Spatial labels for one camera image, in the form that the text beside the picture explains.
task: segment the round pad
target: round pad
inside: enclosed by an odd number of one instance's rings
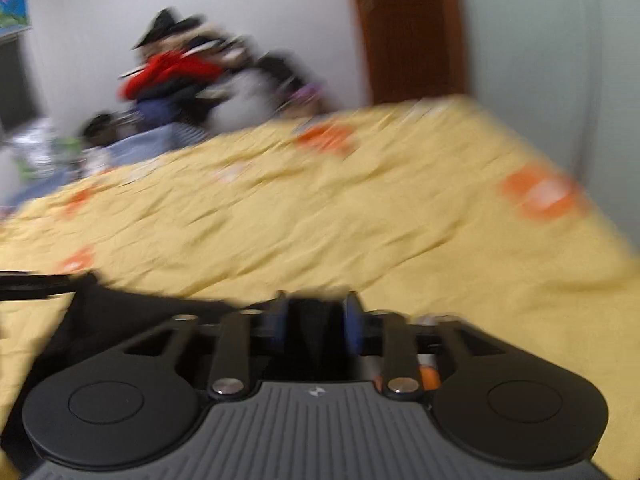
[[[558,392],[532,381],[500,384],[489,392],[487,399],[498,415],[528,424],[548,420],[562,408],[562,397]]]
[[[42,381],[22,410],[40,455],[76,469],[141,465],[193,427],[198,397],[161,360],[109,352]]]
[[[145,403],[140,390],[114,381],[89,384],[69,400],[69,410],[90,424],[117,424],[134,416]]]
[[[466,361],[434,393],[432,413],[458,447],[523,470],[590,458],[608,418],[593,384],[524,352]]]

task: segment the window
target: window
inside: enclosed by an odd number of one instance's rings
[[[6,134],[39,117],[21,41],[20,35],[0,38],[0,128]]]

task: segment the red jacket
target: red jacket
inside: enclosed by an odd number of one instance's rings
[[[165,52],[153,56],[146,68],[120,89],[120,95],[133,101],[145,88],[164,83],[173,77],[189,76],[198,81],[213,82],[222,72],[218,65],[207,63],[198,56],[182,57],[181,52]]]

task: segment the wrinkled fabric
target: wrinkled fabric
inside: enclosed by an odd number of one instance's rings
[[[258,126],[272,119],[282,104],[270,80],[259,70],[242,70],[223,87],[231,98],[216,106],[209,127],[216,134],[226,134]]]
[[[146,101],[171,98],[170,101],[178,104],[180,101],[195,99],[209,83],[200,83],[191,77],[174,77],[157,85],[144,89],[138,95],[138,106]]]
[[[136,105],[136,111],[142,116],[142,129],[154,130],[167,126],[175,121],[178,116],[178,107],[171,99],[149,99],[140,101]]]
[[[252,303],[348,286],[368,309],[455,312],[596,384],[610,419],[594,460],[637,480],[640,274],[610,223],[594,207],[524,215],[503,183],[546,161],[464,99],[333,120],[354,129],[351,155],[272,122],[160,156],[135,180],[127,167],[65,187],[2,226],[0,268],[53,272],[82,251],[132,292]],[[68,302],[0,306],[0,422]]]

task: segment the orange pattern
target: orange pattern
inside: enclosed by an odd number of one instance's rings
[[[93,187],[88,187],[86,189],[81,189],[75,195],[73,195],[69,202],[66,204],[63,216],[67,219],[71,219],[78,212],[82,204],[84,204],[87,200],[91,198],[94,194],[95,189]]]
[[[341,155],[353,153],[350,137],[354,129],[335,123],[325,123],[312,126],[305,133],[298,136],[296,142],[318,152],[334,152]]]
[[[440,387],[440,374],[435,368],[421,366],[420,375],[422,376],[422,386],[426,391],[430,392]]]
[[[86,246],[64,260],[56,268],[57,274],[75,274],[90,269],[94,264],[94,248]]]
[[[573,180],[537,164],[527,164],[507,177],[502,190],[529,218],[549,220],[586,209],[582,190]]]

